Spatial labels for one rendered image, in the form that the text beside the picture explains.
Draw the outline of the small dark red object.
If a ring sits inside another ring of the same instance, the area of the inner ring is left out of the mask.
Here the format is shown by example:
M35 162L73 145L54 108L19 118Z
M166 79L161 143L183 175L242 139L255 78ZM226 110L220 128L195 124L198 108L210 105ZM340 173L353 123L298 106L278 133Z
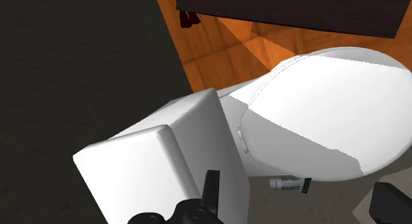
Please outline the small dark red object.
M190 28L201 21L196 13L188 11L179 11L180 26L182 28Z

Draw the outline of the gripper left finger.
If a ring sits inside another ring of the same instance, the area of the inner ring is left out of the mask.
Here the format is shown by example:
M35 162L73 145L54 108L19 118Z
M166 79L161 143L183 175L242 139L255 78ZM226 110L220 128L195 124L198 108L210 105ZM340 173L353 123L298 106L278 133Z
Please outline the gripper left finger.
M139 213L127 224L224 224L218 218L220 171L208 170L201 199L179 202L168 220L159 213Z

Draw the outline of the white toilet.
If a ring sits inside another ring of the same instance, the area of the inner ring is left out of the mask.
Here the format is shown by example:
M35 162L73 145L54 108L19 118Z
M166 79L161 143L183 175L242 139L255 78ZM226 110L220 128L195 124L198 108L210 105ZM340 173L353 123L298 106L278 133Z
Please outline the white toilet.
M108 224L168 220L220 171L218 218L247 224L252 176L338 182L412 146L412 71L366 48L297 55L225 89L172 100L73 161Z

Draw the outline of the white green toothpaste tube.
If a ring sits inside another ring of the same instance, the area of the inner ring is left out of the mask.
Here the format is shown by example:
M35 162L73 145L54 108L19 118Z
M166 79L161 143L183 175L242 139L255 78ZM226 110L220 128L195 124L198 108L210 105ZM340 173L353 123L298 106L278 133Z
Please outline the white green toothpaste tube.
M307 194L311 181L311 178L270 178L269 187Z

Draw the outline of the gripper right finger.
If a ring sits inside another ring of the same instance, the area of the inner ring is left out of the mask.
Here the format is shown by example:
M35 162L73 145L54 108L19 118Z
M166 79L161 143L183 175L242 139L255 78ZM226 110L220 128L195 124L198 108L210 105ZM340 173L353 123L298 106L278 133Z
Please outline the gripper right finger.
M369 214L376 224L412 224L412 198L389 182L376 182Z

